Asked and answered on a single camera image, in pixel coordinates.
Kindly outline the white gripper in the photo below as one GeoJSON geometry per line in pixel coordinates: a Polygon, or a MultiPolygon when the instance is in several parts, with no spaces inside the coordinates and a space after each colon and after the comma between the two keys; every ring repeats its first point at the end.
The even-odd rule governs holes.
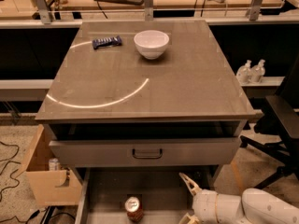
{"type": "Polygon", "coordinates": [[[194,215],[186,213],[178,224],[200,224],[200,220],[204,224],[236,224],[244,216],[240,196],[201,189],[184,173],[179,176],[193,196],[194,215]]]}

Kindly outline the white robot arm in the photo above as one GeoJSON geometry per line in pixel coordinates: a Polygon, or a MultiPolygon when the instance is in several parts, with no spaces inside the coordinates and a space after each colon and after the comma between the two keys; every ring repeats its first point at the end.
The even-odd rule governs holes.
{"type": "Polygon", "coordinates": [[[219,194],[179,176],[192,195],[193,210],[179,224],[299,224],[297,207],[261,189],[246,189],[241,196],[219,194]]]}

